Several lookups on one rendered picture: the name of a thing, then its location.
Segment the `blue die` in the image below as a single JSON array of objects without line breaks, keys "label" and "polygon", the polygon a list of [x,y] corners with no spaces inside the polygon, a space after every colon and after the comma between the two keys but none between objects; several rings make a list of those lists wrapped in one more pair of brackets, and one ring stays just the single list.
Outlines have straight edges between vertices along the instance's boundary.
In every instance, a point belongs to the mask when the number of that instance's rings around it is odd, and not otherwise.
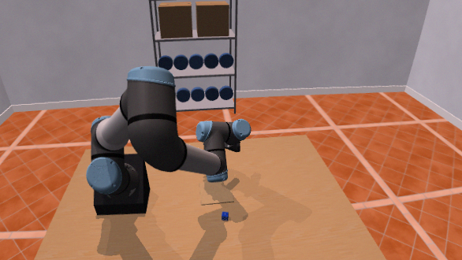
[{"label": "blue die", "polygon": [[229,212],[222,212],[222,220],[228,221],[228,218],[229,218]]}]

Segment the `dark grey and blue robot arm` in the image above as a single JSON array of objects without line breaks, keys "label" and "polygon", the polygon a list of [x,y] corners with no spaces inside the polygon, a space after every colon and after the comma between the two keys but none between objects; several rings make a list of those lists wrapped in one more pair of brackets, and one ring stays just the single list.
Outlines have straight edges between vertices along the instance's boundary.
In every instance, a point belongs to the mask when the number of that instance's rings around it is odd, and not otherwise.
[{"label": "dark grey and blue robot arm", "polygon": [[137,67],[129,71],[127,81],[114,114],[91,124],[91,164],[86,172],[91,188],[115,200],[136,193],[139,174],[125,163],[124,146],[129,140],[136,153],[160,171],[202,173],[209,182],[228,179],[225,147],[240,152],[240,141],[251,134],[246,120],[199,122],[196,137],[204,145],[202,150],[178,136],[176,85],[170,71]]}]

